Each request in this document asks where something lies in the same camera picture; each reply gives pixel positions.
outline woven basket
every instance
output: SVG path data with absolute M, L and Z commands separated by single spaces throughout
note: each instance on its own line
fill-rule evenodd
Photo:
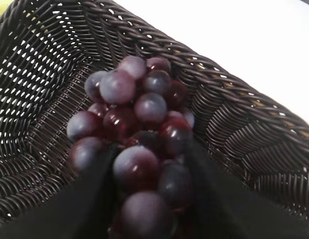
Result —
M 0 221 L 56 195 L 86 77 L 160 55 L 190 90 L 196 139 L 228 173 L 309 221 L 309 126 L 111 0 L 15 0 L 0 17 Z

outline white background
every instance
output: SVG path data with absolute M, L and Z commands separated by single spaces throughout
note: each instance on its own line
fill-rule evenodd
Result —
M 309 123 L 309 5 L 306 3 L 115 1 Z

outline dark brown basket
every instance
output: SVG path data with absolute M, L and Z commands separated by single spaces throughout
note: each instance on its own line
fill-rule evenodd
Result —
M 91 104 L 85 78 L 126 55 L 169 59 L 213 159 L 309 221 L 309 126 L 111 0 L 15 0 L 0 18 L 0 221 L 75 179 L 66 124 Z

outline grape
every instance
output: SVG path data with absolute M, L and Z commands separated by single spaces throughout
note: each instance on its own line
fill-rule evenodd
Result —
M 168 239 L 173 213 L 155 192 L 138 192 L 121 209 L 124 232 L 130 239 Z
M 135 145 L 142 145 L 157 154 L 162 144 L 157 132 L 139 131 L 127 140 L 125 146 L 128 148 Z
M 182 115 L 184 116 L 184 118 L 186 119 L 186 121 L 188 122 L 190 127 L 193 128 L 193 126 L 194 126 L 194 114 L 187 108 L 182 108 L 180 112 L 182 113 Z
M 163 70 L 166 72 L 170 72 L 171 65 L 170 62 L 163 57 L 152 57 L 147 60 L 147 67 L 150 70 Z
M 192 140 L 189 124 L 181 118 L 169 118 L 158 130 L 168 154 L 182 154 Z
M 136 83 L 126 71 L 113 70 L 100 82 L 99 89 L 106 102 L 123 105 L 134 98 Z
M 159 170 L 159 160 L 142 146 L 123 150 L 115 159 L 113 167 L 116 182 L 127 192 L 155 189 Z
M 120 213 L 115 212 L 113 222 L 111 226 L 108 229 L 108 239 L 123 239 L 125 238 L 123 236 L 122 232 L 122 224 L 121 224 L 121 219 L 120 219 Z
M 184 119 L 184 116 L 178 111 L 168 111 L 166 116 L 167 118 L 177 117 L 177 118 Z
M 89 107 L 88 111 L 96 114 L 99 118 L 104 118 L 105 114 L 108 112 L 109 106 L 107 104 L 94 103 Z
M 146 61 L 138 56 L 127 56 L 118 65 L 117 69 L 127 71 L 134 80 L 138 80 L 147 72 L 147 65 Z
M 101 159 L 100 155 L 105 148 L 101 139 L 87 137 L 75 143 L 70 151 L 69 164 L 77 171 L 86 169 L 93 160 Z
M 188 169 L 177 162 L 164 164 L 158 193 L 174 210 L 189 206 L 193 199 L 193 188 Z
M 185 164 L 185 155 L 184 154 L 180 154 L 177 157 L 175 157 L 174 159 L 179 164 Z
M 144 90 L 163 95 L 171 86 L 171 78 L 165 71 L 151 71 L 144 79 Z
M 85 82 L 86 94 L 92 101 L 96 103 L 104 102 L 104 99 L 100 96 L 100 93 L 99 93 L 99 84 L 100 84 L 100 81 L 106 75 L 106 73 L 107 73 L 106 71 L 97 71 L 91 74 Z
M 163 97 L 156 93 L 146 93 L 135 103 L 135 113 L 141 122 L 161 123 L 166 111 Z
M 164 98 L 170 109 L 180 107 L 188 95 L 188 88 L 181 82 L 172 81 L 171 87 L 168 89 Z
M 71 141 L 77 141 L 88 136 L 100 136 L 102 124 L 99 117 L 88 111 L 80 111 L 68 122 L 67 136 Z
M 141 124 L 131 108 L 116 107 L 106 113 L 103 127 L 107 139 L 124 142 L 141 129 Z

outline wicker basket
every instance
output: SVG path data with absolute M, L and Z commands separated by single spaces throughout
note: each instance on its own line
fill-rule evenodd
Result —
M 111 0 L 15 0 L 0 17 L 0 221 L 57 194 L 85 78 L 160 55 L 190 89 L 195 135 L 230 174 L 309 221 L 309 126 Z

